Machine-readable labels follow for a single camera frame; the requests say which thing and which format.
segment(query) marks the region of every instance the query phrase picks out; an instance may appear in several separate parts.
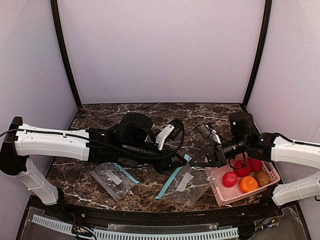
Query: kiwi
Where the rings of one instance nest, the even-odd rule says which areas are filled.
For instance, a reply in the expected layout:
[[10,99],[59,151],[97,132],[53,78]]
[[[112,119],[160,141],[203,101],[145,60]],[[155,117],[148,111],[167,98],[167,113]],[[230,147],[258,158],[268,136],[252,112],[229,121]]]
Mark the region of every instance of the kiwi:
[[258,182],[260,187],[264,187],[265,185],[268,185],[271,181],[270,181],[270,177],[268,176],[268,174],[265,171],[257,171],[253,177],[255,178],[255,180]]

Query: orange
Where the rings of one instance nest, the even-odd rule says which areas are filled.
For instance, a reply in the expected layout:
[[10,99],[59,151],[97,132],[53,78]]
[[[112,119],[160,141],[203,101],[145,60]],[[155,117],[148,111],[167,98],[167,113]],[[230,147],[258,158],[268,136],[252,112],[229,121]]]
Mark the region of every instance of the orange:
[[245,176],[239,182],[239,188],[244,194],[259,188],[257,180],[252,176]]

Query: pink plastic basket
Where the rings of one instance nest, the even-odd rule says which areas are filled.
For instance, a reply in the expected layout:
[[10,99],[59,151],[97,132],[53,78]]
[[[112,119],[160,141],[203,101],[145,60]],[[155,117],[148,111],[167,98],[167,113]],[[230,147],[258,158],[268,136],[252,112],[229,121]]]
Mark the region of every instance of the pink plastic basket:
[[[239,159],[243,159],[243,156],[238,155],[236,159],[231,160],[231,164],[234,165],[235,162]],[[276,171],[276,169],[274,168],[274,166],[270,162],[262,162],[262,163],[263,163],[262,170],[269,175],[271,183],[247,193],[242,193],[239,188],[239,182],[242,179],[242,177],[238,177],[238,182],[233,187],[223,186],[222,184],[223,175],[227,172],[233,172],[233,169],[229,165],[225,165],[223,167],[207,168],[207,173],[210,175],[211,188],[218,205],[221,207],[227,204],[240,201],[242,199],[246,199],[248,197],[252,197],[266,190],[268,186],[271,186],[279,182],[280,176]]]

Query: brown marble surface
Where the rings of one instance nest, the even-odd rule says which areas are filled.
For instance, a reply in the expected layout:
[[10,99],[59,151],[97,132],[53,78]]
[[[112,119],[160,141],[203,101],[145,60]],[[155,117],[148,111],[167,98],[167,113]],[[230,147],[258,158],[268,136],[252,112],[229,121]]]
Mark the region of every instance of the brown marble surface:
[[[209,144],[195,130],[199,122],[210,122],[213,127],[230,139],[229,115],[242,111],[239,104],[225,103],[134,103],[134,104],[92,104],[84,105],[77,113],[70,130],[92,128],[110,128],[119,123],[126,113],[142,113],[149,116],[154,123],[154,130],[164,128],[171,120],[181,119],[185,125],[184,144],[179,154],[196,154]],[[175,142],[168,142],[176,147]],[[122,159],[124,163],[132,162]],[[61,188],[65,201],[69,204],[118,211],[135,212],[187,212],[221,208],[217,205],[211,188],[209,188],[192,206],[156,200],[173,170],[157,173],[150,165],[140,168],[124,167],[140,184],[132,187],[120,201],[115,201],[111,195],[90,175],[99,163],[81,162],[65,157],[56,157],[48,173],[48,180]],[[259,200],[260,195],[235,202],[224,208],[252,204]]]

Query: white cable tray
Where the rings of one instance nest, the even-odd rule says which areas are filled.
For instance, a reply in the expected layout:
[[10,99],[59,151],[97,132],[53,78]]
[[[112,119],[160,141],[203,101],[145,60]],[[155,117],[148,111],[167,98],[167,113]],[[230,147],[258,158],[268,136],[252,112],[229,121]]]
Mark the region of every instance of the white cable tray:
[[[74,235],[71,233],[72,224],[58,220],[53,220],[44,216],[34,214],[32,222],[57,232]],[[205,231],[197,233],[181,234],[137,234],[100,229],[93,230],[94,235],[99,240],[227,240],[238,237],[238,228],[224,230]],[[84,239],[94,239],[93,237],[82,237]]]

